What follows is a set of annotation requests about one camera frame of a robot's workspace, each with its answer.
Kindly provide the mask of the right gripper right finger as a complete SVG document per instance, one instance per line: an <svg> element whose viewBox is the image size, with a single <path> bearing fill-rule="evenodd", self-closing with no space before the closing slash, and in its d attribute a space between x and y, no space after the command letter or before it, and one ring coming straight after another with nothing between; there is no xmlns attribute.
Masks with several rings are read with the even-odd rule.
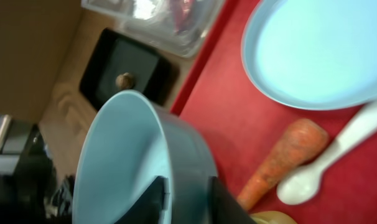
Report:
<svg viewBox="0 0 377 224"><path fill-rule="evenodd" d="M218 177L210 177L208 209L211 224L256 224Z"/></svg>

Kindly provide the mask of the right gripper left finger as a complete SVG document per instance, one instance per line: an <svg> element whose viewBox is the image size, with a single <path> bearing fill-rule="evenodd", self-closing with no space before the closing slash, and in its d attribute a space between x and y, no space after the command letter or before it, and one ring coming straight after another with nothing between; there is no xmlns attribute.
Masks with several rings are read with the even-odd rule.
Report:
<svg viewBox="0 0 377 224"><path fill-rule="evenodd" d="M158 224L164 210L167 179L157 176L115 224Z"/></svg>

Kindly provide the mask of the small light blue bowl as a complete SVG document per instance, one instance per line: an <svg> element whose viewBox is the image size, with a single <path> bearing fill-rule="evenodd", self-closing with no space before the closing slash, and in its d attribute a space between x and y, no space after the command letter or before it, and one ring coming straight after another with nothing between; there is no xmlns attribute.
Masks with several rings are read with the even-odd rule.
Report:
<svg viewBox="0 0 377 224"><path fill-rule="evenodd" d="M115 223L157 177L165 180L161 223L209 223L215 162L191 125L134 90L111 97L93 120L73 193L73 223Z"/></svg>

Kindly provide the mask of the brown walnut shell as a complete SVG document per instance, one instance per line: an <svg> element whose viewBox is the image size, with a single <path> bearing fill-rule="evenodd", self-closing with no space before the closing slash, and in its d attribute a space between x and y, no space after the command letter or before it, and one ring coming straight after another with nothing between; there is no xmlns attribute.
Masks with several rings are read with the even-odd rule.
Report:
<svg viewBox="0 0 377 224"><path fill-rule="evenodd" d="M115 85L119 91L130 90L135 85L134 76L131 73L120 74L116 77Z"/></svg>

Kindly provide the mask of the white tissue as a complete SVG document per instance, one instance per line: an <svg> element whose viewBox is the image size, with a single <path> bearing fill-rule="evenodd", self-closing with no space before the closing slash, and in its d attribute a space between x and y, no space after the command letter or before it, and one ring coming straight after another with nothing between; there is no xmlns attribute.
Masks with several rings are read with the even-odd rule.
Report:
<svg viewBox="0 0 377 224"><path fill-rule="evenodd" d="M135 0L133 18L148 20L153 18L164 4L163 0Z"/></svg>

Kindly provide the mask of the red snack wrapper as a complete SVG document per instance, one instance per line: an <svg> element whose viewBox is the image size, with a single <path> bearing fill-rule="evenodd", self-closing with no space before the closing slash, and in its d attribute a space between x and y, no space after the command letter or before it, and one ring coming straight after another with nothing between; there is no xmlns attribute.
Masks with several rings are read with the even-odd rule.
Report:
<svg viewBox="0 0 377 224"><path fill-rule="evenodd" d="M188 22L195 0L169 0L169 8L174 18L176 33L182 32Z"/></svg>

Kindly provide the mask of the yellow plastic cup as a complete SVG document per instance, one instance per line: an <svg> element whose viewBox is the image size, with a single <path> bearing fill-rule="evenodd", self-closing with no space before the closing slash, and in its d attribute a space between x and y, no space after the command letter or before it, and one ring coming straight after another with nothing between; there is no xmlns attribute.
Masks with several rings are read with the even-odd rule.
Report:
<svg viewBox="0 0 377 224"><path fill-rule="evenodd" d="M293 218L278 211L252 213L250 217L257 224L297 224Z"/></svg>

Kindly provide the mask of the white plastic spoon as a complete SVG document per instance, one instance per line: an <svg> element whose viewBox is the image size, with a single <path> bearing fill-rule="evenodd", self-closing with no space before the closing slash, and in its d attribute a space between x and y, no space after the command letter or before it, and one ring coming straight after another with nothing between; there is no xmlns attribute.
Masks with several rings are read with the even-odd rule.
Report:
<svg viewBox="0 0 377 224"><path fill-rule="evenodd" d="M320 189L324 172L376 132L377 100L362 107L316 160L296 168L280 181L276 190L278 199L287 205L312 199Z"/></svg>

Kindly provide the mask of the red serving tray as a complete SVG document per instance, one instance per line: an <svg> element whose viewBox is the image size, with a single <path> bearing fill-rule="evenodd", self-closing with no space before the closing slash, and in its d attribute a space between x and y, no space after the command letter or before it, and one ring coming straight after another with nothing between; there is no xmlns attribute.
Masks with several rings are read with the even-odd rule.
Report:
<svg viewBox="0 0 377 224"><path fill-rule="evenodd" d="M286 127L308 118L335 137L358 108L306 111L264 96L241 62L245 24L254 0L227 1L172 111L206 139L220 178L237 195ZM270 190L253 212L275 210L297 223L377 223L377 133L332 165L318 194L290 206Z"/></svg>

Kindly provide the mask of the orange carrot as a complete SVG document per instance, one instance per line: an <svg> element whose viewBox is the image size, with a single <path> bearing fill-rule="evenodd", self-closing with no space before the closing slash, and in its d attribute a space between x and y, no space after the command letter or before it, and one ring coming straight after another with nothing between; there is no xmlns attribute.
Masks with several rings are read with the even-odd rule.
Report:
<svg viewBox="0 0 377 224"><path fill-rule="evenodd" d="M299 165L313 159L327 145L328 133L309 119L298 119L284 131L265 160L237 196L248 211L281 179Z"/></svg>

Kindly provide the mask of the black plastic tray bin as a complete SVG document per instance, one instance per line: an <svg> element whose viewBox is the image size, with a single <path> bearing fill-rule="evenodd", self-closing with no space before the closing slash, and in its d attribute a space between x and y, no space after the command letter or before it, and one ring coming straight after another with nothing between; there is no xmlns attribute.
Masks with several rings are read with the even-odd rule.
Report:
<svg viewBox="0 0 377 224"><path fill-rule="evenodd" d="M155 49L105 28L82 76L79 91L99 110L121 91L118 77L127 73L132 90L163 105L177 79L178 68Z"/></svg>

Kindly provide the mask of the large light blue plate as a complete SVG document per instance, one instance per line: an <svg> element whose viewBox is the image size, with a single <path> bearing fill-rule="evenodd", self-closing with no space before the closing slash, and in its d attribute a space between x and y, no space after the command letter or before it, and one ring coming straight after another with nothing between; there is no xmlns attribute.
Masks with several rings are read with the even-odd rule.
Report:
<svg viewBox="0 0 377 224"><path fill-rule="evenodd" d="M251 83L304 110L377 99L377 0L261 1L241 42Z"/></svg>

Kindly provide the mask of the clear plastic bin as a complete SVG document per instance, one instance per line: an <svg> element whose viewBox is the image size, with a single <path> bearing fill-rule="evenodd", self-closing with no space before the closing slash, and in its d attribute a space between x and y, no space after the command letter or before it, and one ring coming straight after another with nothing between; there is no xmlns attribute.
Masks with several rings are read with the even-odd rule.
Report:
<svg viewBox="0 0 377 224"><path fill-rule="evenodd" d="M183 58L198 52L225 4L224 0L195 0L184 30L176 33L169 0L163 0L162 8L148 20L133 18L134 1L82 0L81 6L112 17L116 32Z"/></svg>

